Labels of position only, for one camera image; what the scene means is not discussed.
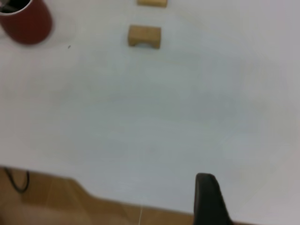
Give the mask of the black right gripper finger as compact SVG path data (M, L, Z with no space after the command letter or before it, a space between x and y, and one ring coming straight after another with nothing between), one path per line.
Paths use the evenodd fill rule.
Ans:
M194 225L231 225L231 220L216 177L198 173L195 178Z

